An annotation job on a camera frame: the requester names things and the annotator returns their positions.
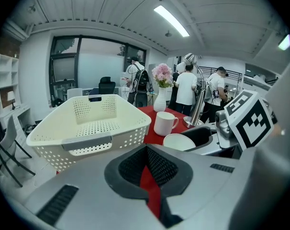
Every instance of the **fluorescent light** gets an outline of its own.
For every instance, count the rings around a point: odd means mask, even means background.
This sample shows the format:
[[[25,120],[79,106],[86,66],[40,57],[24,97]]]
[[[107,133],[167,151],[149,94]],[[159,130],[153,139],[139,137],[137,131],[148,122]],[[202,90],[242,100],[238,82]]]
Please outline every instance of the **fluorescent light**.
[[[156,7],[154,9],[158,14],[160,14],[164,19],[166,19],[175,29],[183,36],[189,36],[188,32],[184,29],[184,27],[180,24],[180,22],[163,6]]]
[[[282,41],[279,43],[278,47],[282,50],[286,50],[290,47],[290,34],[288,34]]]

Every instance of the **mug handle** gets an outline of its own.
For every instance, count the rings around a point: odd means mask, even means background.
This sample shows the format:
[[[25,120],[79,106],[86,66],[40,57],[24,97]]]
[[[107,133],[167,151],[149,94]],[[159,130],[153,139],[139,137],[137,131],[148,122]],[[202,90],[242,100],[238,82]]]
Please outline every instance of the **mug handle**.
[[[172,127],[172,129],[176,128],[178,123],[179,123],[179,119],[177,117],[175,117],[175,119],[177,120],[176,124]]]

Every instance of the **white ceiling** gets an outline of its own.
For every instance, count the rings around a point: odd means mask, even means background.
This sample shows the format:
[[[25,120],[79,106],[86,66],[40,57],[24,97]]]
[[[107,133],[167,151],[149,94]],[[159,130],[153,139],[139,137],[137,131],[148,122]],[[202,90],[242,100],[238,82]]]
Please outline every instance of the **white ceiling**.
[[[27,9],[34,5],[36,11]],[[184,25],[182,37],[154,12],[163,5]],[[266,0],[23,0],[11,15],[22,29],[33,33],[57,27],[87,25],[134,35],[170,56],[231,57],[276,73],[290,60],[290,51],[278,49],[284,25]],[[173,35],[165,37],[170,31]]]

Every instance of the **white table lamp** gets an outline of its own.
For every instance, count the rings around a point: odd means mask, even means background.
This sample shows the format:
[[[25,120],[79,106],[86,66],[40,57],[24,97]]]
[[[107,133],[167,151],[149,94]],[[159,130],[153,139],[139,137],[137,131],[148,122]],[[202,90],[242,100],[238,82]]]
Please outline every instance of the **white table lamp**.
[[[12,110],[15,109],[15,106],[13,105],[14,99],[15,99],[14,92],[13,91],[8,92],[8,99],[7,100],[12,101]]]

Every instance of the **chair leg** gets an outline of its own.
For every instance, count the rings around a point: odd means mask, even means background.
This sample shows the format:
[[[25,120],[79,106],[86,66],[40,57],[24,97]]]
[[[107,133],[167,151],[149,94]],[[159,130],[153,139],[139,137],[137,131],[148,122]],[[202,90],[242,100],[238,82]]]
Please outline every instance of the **chair leg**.
[[[16,183],[22,187],[22,184],[16,179],[16,177],[13,175],[13,173],[11,172],[11,170],[8,168],[7,163],[3,160],[1,154],[0,154],[0,160],[3,164],[3,166],[5,166],[6,170],[8,171],[8,173],[10,174],[10,176],[16,181]]]
[[[15,141],[15,143],[16,143],[16,145],[18,145],[18,147],[29,157],[29,158],[32,158],[31,156],[30,156],[30,154],[28,153],[28,152],[26,152],[25,151],[25,149],[24,148],[22,148],[22,146],[16,141],[16,140],[14,140]]]
[[[18,162],[17,160],[16,160],[16,158],[14,157],[14,156],[12,156],[12,155],[10,155],[1,145],[0,145],[0,148],[2,149],[2,151],[9,157],[9,158],[11,158],[16,164],[17,164],[17,166],[21,166],[24,170],[26,170],[27,172],[29,172],[30,174],[32,174],[32,175],[35,175],[35,173],[34,172],[32,172],[31,170],[29,170],[28,168],[26,168],[25,166],[23,166],[20,162]]]

